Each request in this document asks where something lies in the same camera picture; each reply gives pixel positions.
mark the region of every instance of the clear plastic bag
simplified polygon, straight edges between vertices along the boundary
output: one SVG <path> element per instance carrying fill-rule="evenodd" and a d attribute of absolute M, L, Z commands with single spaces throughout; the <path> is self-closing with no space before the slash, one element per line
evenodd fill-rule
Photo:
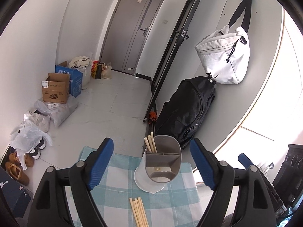
<path fill-rule="evenodd" d="M 67 103 L 55 103 L 57 106 L 53 107 L 54 103 L 43 102 L 37 100 L 34 105 L 42 114 L 50 115 L 51 120 L 54 122 L 55 127 L 58 128 L 64 120 L 66 120 L 78 106 L 78 100 L 69 95 Z"/>
<path fill-rule="evenodd" d="M 16 149 L 23 170 L 27 169 L 24 160 L 25 154 L 36 147 L 40 143 L 41 138 L 44 139 L 47 145 L 53 145 L 51 137 L 30 120 L 24 122 L 24 127 L 20 129 L 20 133 L 14 132 L 11 134 L 9 145 Z"/>
<path fill-rule="evenodd" d="M 30 120 L 43 132 L 48 132 L 50 116 L 44 116 L 42 114 L 35 113 L 36 110 L 37 109 L 31 109 L 24 114 L 22 125 L 26 120 Z"/>
<path fill-rule="evenodd" d="M 105 79 L 111 79 L 112 78 L 112 67 L 111 64 L 108 63 L 103 67 L 101 77 Z"/>

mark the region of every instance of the brown boot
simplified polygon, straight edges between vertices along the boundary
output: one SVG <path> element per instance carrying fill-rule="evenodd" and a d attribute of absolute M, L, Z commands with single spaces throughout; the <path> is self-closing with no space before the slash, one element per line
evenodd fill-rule
<path fill-rule="evenodd" d="M 24 184 L 25 186 L 29 183 L 28 176 L 15 164 L 10 162 L 5 163 L 5 168 L 7 173 L 18 182 Z"/>
<path fill-rule="evenodd" d="M 34 165 L 34 158 L 31 157 L 28 153 L 25 154 L 24 156 L 24 160 L 25 160 L 25 165 L 28 167 L 33 167 Z M 20 165 L 20 160 L 17 157 L 17 152 L 11 153 L 9 155 L 9 161 L 17 166 Z"/>

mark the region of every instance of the sneaker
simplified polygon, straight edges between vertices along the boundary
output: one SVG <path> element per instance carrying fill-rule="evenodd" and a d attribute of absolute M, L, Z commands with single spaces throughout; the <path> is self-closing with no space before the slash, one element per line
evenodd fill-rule
<path fill-rule="evenodd" d="M 9 161 L 5 163 L 5 168 L 7 173 L 18 182 L 24 184 L 25 186 L 29 183 L 28 176 L 13 163 L 10 163 Z"/>
<path fill-rule="evenodd" d="M 37 145 L 37 148 L 39 148 L 40 150 L 44 149 L 46 146 L 43 138 L 41 138 L 40 143 Z"/>
<path fill-rule="evenodd" d="M 27 167 L 33 167 L 34 165 L 34 159 L 33 157 L 31 157 L 28 153 L 25 154 L 24 156 L 24 160 L 25 160 L 25 165 Z M 17 166 L 20 165 L 20 160 L 19 158 L 17 157 L 17 152 L 14 152 L 14 153 L 11 153 L 9 155 L 9 161 Z"/>
<path fill-rule="evenodd" d="M 31 155 L 31 157 L 33 157 L 34 159 L 38 159 L 41 155 L 40 150 L 37 149 L 37 147 L 33 148 L 29 154 Z"/>

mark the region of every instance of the checkered tablecloth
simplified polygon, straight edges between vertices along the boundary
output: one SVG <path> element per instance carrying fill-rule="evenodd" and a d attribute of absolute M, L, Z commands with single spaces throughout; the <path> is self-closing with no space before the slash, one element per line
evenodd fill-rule
<path fill-rule="evenodd" d="M 79 160 L 96 149 L 84 147 Z M 98 186 L 91 191 L 108 227 L 136 227 L 129 198 L 141 197 L 150 227 L 194 227 L 203 211 L 189 163 L 182 163 L 180 173 L 163 190 L 150 194 L 138 188 L 134 171 L 141 158 L 113 154 Z M 75 227 L 82 226 L 72 195 L 69 206 Z"/>

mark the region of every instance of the blue gripper pad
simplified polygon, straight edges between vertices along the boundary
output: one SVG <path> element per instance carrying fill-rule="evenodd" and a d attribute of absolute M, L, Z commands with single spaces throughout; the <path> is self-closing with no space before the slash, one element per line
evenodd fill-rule
<path fill-rule="evenodd" d="M 105 138 L 96 151 L 89 154 L 85 160 L 85 182 L 89 190 L 99 185 L 109 160 L 114 152 L 114 142 Z"/>
<path fill-rule="evenodd" d="M 218 160 L 216 160 L 215 156 L 210 155 L 210 152 L 204 148 L 197 138 L 190 142 L 190 152 L 205 185 L 209 186 L 211 190 L 215 190 L 219 183 L 219 168 L 217 166 Z"/>
<path fill-rule="evenodd" d="M 238 161 L 244 166 L 245 169 L 248 169 L 249 166 L 253 165 L 253 162 L 245 155 L 245 154 L 239 154 Z"/>

